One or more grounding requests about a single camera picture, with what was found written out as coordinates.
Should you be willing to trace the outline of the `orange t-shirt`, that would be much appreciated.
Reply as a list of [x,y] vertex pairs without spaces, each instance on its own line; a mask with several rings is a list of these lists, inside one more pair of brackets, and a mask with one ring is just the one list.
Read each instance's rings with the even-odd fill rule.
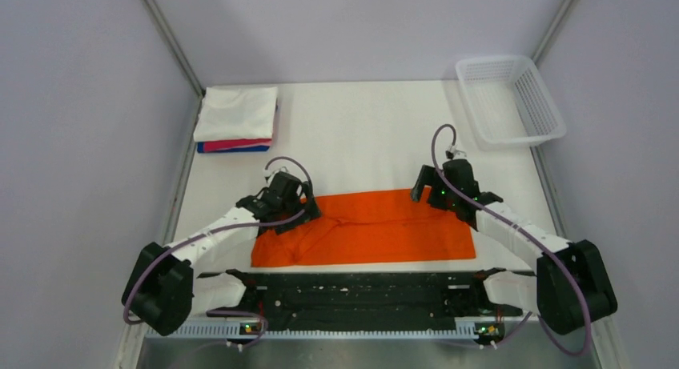
[[469,225],[451,211],[413,202],[408,189],[326,195],[321,216],[280,235],[266,231],[251,252],[258,268],[474,259]]

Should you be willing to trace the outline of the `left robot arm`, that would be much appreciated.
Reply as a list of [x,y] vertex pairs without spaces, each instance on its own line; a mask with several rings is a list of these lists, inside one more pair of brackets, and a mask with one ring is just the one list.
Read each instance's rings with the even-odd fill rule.
[[257,295],[227,273],[227,254],[267,231],[277,235],[321,216],[312,184],[286,171],[274,173],[257,194],[240,199],[225,215],[193,235],[141,251],[124,289],[123,318],[145,323],[162,336],[190,317],[229,307],[253,312]]

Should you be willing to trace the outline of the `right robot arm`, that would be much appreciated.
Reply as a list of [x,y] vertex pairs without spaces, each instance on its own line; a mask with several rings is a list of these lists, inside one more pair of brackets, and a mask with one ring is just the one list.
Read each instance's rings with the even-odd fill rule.
[[441,170],[423,165],[411,190],[419,202],[430,190],[430,207],[451,211],[474,231],[493,239],[528,265],[530,275],[504,268],[478,271],[469,302],[481,315],[500,305],[538,315],[558,335],[617,312],[618,301],[598,248],[568,241],[521,218],[504,200],[481,191],[471,163],[448,160]]

